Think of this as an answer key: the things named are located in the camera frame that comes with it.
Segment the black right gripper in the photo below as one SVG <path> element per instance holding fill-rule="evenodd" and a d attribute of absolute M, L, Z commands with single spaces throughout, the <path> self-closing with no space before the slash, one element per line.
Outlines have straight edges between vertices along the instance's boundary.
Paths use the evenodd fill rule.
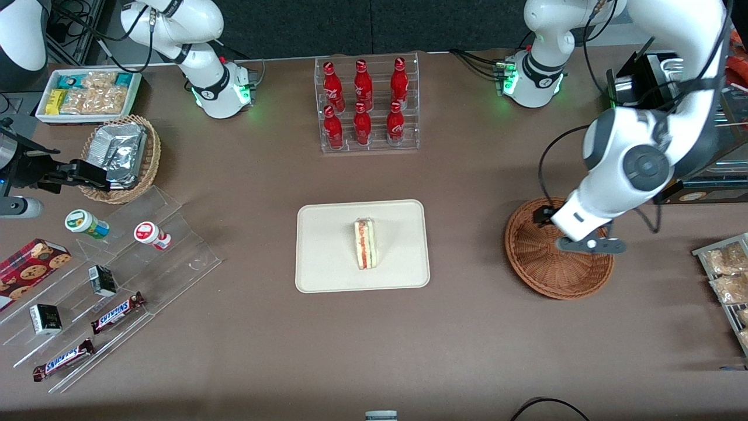
<path fill-rule="evenodd" d="M 110 190 L 107 171 L 85 160 L 57 163 L 58 149 L 48 149 L 23 136 L 3 136 L 3 184 L 13 188 L 61 192 L 61 185 Z M 47 176 L 59 171 L 58 184 Z"/>

